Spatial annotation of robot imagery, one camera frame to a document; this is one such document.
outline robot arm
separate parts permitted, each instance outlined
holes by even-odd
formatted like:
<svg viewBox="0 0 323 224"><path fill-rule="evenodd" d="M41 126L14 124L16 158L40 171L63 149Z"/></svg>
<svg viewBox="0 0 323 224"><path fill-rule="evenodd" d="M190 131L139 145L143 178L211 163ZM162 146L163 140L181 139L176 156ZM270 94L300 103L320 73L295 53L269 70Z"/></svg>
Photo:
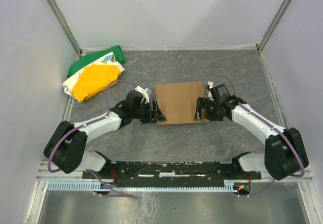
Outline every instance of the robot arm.
<svg viewBox="0 0 323 224"><path fill-rule="evenodd" d="M256 136L265 146L265 153L242 153L239 165L243 171L268 172L276 180L281 180L300 170L295 155L288 143L281 137L282 133L291 143L304 167L308 158L299 131L295 128L285 129L278 126L257 112L244 100L230 95L222 84L214 87L208 82L208 98L198 98L195 119L200 120L202 109L210 121L223 121L224 117L236 122Z"/></svg>
<svg viewBox="0 0 323 224"><path fill-rule="evenodd" d="M93 119L74 124L68 121L61 122L48 142L44 156L49 158L63 136L77 128L57 148L52 162L66 174L75 169L100 171L109 160L99 152L85 151L85 145L88 142L102 134L123 128L133 119L139 119L142 124L166 120L156 100L149 99L150 93L149 89L137 87L128 93L125 100L111 108L109 115L106 112Z"/></svg>

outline crumpled fabric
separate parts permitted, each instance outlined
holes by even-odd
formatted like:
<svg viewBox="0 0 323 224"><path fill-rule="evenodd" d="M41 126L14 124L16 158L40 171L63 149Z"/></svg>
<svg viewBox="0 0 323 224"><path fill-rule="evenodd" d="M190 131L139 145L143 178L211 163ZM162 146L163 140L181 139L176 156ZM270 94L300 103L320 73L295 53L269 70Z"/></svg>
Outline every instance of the crumpled fabric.
<svg viewBox="0 0 323 224"><path fill-rule="evenodd" d="M115 56L115 59L120 63L124 64L127 61L127 58L123 55L121 51L121 47L119 45L110 47L106 50L96 51L87 55L82 56L79 60L73 63L69 71L67 72L67 78L71 77L80 69L84 68L85 66L89 65L90 63L94 62L95 60L101 58L102 56L112 52Z"/></svg>
<svg viewBox="0 0 323 224"><path fill-rule="evenodd" d="M64 92L82 102L105 90L107 85L117 80L124 70L113 52L110 52L64 81Z"/></svg>

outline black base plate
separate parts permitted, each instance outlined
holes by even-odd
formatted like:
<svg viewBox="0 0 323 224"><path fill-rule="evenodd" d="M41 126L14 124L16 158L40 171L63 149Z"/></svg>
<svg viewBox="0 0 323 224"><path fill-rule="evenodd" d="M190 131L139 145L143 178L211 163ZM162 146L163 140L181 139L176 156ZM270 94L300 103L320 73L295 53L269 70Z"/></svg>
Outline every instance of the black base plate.
<svg viewBox="0 0 323 224"><path fill-rule="evenodd" d="M249 180L250 172L239 170L234 163L220 162L125 162L107 163L96 174L112 179L115 171L119 187L223 187L223 180ZM251 172L254 180L260 173ZM84 179L94 179L83 172Z"/></svg>

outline cardboard sheet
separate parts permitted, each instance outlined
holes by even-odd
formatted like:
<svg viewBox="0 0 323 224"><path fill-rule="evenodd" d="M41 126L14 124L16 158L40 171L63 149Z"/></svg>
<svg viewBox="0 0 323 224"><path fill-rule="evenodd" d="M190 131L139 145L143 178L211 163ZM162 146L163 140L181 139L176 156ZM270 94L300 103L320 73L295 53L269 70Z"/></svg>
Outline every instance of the cardboard sheet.
<svg viewBox="0 0 323 224"><path fill-rule="evenodd" d="M195 121L196 99L205 97L204 85L201 81L185 83L156 84L155 97L166 121L158 121L157 125L205 123L207 119Z"/></svg>

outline metal bar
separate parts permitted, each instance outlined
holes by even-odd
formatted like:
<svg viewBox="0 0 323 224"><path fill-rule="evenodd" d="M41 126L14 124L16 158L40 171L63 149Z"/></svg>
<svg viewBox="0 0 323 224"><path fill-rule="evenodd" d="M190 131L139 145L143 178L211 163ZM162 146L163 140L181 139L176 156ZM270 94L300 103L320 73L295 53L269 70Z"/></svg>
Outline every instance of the metal bar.
<svg viewBox="0 0 323 224"><path fill-rule="evenodd" d="M261 180L252 180L253 183L270 183L273 180L273 178L270 176L269 173L261 173ZM234 182L234 183L246 183L246 180L224 180L224 182ZM311 173L309 170L305 170L305 175L301 178L295 178L288 176L282 180L276 181L276 182L307 182L311 183L313 182Z"/></svg>
<svg viewBox="0 0 323 224"><path fill-rule="evenodd" d="M283 127L288 127L287 121L285 120L285 116L283 113L283 109L281 107L281 103L280 103L278 94L276 93L274 83L273 83L271 76L269 74L269 70L268 70L264 55L261 51L259 52L259 56L260 56L261 65L262 65L262 68L264 71L264 75L267 80L269 91L270 91L270 94L271 94L271 97L272 97L272 100L274 103L274 107L275 107L276 115L278 117L279 125L281 125Z"/></svg>
<svg viewBox="0 0 323 224"><path fill-rule="evenodd" d="M47 0L52 12L54 13L56 19L58 20L59 24L61 25L63 31L65 32L67 38L69 39L73 49L75 52L80 55L81 54L81 48L79 47L78 43L76 42L76 39L74 38L74 35L70 29L70 27L67 24L66 19L63 16L63 13L60 11L59 7L57 6L55 0Z"/></svg>
<svg viewBox="0 0 323 224"><path fill-rule="evenodd" d="M258 45L258 51L263 51L266 47L267 43L269 42L271 36L273 35L277 25L279 24L280 20L282 19L284 13L286 12L288 6L290 5L292 0L284 0L281 4L280 8L278 9L277 13L275 14L271 24L269 25L265 35L263 36L260 44Z"/></svg>
<svg viewBox="0 0 323 224"><path fill-rule="evenodd" d="M234 183L225 182L223 187L114 187L122 192L237 192ZM59 191L109 191L97 180L49 181L48 190Z"/></svg>
<svg viewBox="0 0 323 224"><path fill-rule="evenodd" d="M67 101L66 101L66 105L65 105L65 109L64 109L64 113L63 113L63 117L62 117L62 121L68 121L70 119L73 104L74 104L74 98L68 96Z"/></svg>
<svg viewBox="0 0 323 224"><path fill-rule="evenodd" d="M33 196L29 203L28 211L24 220L25 224L35 224L38 223L41 208L44 203L46 191L47 191L47 181L36 181Z"/></svg>
<svg viewBox="0 0 323 224"><path fill-rule="evenodd" d="M323 223L323 210L314 183L298 183L309 223Z"/></svg>
<svg viewBox="0 0 323 224"><path fill-rule="evenodd" d="M47 169L47 161L42 161L39 167L37 180L38 181L75 181L75 180L82 180L83 170L75 170L70 174L66 174L63 171L58 171L56 173L50 173ZM51 164L53 169L57 168L53 163Z"/></svg>

